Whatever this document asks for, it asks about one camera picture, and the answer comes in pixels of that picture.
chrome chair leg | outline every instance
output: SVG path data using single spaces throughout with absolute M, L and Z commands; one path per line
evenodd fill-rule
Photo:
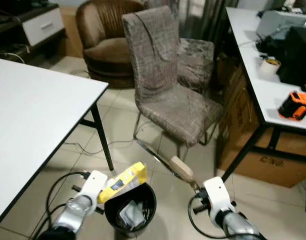
M 187 146 L 185 146 L 185 150 L 184 150 L 184 154 L 183 156 L 181 157 L 181 145 L 180 144 L 176 144 L 176 156 L 181 159 L 181 161 L 183 163 L 185 163 L 185 160 L 187 158 L 187 155 L 188 155 L 188 151 L 189 151 L 189 148 Z
M 160 157 L 156 152 L 154 152 L 153 150 L 151 150 L 144 141 L 142 141 L 141 139 L 138 139 L 137 134 L 138 134 L 138 127 L 139 127 L 139 122 L 140 122 L 140 118 L 141 118 L 141 113 L 138 113 L 137 116 L 137 120 L 135 123 L 135 127 L 134 127 L 134 132 L 133 132 L 133 139 L 134 141 L 136 141 L 136 143 L 138 145 L 140 145 L 146 152 L 148 152 L 149 154 L 151 154 L 153 156 L 153 158 L 160 162 L 161 164 L 164 165 L 164 167 L 166 167 L 171 173 L 173 173 L 174 175 L 176 175 L 176 173 L 170 168 L 169 164 L 162 158 Z
M 202 142 L 200 140 L 200 141 L 198 141 L 198 143 L 201 144 L 202 146 L 205 146 L 206 144 L 208 144 L 210 142 L 210 140 L 211 140 L 211 138 L 212 138 L 212 136 L 213 136 L 213 134 L 215 132 L 215 129 L 217 128 L 218 124 L 219 124 L 218 122 L 216 124 L 214 124 L 214 127 L 212 129 L 212 132 L 211 132 L 209 138 L 208 138 L 208 132 L 205 132 L 205 134 L 204 134 L 204 142 Z

brown leather armchair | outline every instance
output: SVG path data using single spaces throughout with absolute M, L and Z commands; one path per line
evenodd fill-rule
M 122 15 L 143 9 L 136 0 L 90 0 L 77 9 L 77 29 L 92 79 L 108 82 L 112 88 L 134 86 Z

roll of tape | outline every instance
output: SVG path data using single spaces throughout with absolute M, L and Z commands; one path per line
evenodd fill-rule
M 262 61 L 259 70 L 264 74 L 275 74 L 280 66 L 281 63 L 275 57 L 269 56 Z

chair seat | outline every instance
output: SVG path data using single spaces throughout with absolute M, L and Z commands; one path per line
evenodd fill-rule
M 211 41 L 180 38 L 177 55 L 195 56 L 213 61 L 214 44 Z
M 177 61 L 177 81 L 184 87 L 202 93 L 210 83 L 213 69 L 213 60 L 180 55 Z
M 218 121 L 222 106 L 179 84 L 154 95 L 150 102 L 136 102 L 139 111 L 169 134 L 195 145 L 209 126 Z
M 198 93 L 209 85 L 214 69 L 214 44 L 210 41 L 180 38 L 177 81 Z
M 125 37 L 100 41 L 83 51 L 84 60 L 92 71 L 107 76 L 132 76 L 129 47 Z

trash bin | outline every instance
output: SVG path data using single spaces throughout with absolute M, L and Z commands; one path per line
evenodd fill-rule
M 121 225 L 119 212 L 132 200 L 136 204 L 143 204 L 143 212 L 145 212 L 145 223 L 130 230 Z M 147 183 L 143 183 L 142 185 L 120 196 L 114 197 L 104 204 L 104 211 L 107 221 L 114 227 L 116 231 L 129 238 L 137 237 L 145 230 L 147 225 L 153 219 L 156 209 L 157 199 L 153 189 Z

